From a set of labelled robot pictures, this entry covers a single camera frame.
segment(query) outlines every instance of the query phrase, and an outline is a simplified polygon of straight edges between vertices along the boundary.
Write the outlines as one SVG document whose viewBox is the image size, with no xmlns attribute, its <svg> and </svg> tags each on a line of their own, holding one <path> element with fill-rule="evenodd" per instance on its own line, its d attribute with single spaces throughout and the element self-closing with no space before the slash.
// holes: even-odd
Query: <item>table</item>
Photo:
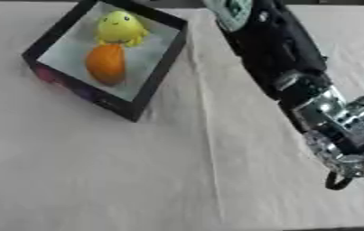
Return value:
<svg viewBox="0 0 364 231">
<path fill-rule="evenodd" d="M 132 124 L 40 82 L 20 58 L 73 3 L 0 2 L 0 231 L 364 226 L 229 50 L 207 10 Z M 292 7 L 345 97 L 364 94 L 364 7 Z"/>
</svg>

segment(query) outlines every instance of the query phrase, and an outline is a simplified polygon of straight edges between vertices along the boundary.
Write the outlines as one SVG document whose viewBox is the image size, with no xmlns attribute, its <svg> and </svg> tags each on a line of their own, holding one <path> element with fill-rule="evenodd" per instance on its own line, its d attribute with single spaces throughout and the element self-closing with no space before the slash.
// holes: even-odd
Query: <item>robotic hand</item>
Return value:
<svg viewBox="0 0 364 231">
<path fill-rule="evenodd" d="M 325 73 L 326 59 L 290 10 L 280 0 L 204 2 L 254 81 L 331 170 L 326 188 L 344 189 L 364 177 L 364 97 L 341 96 Z"/>
</svg>

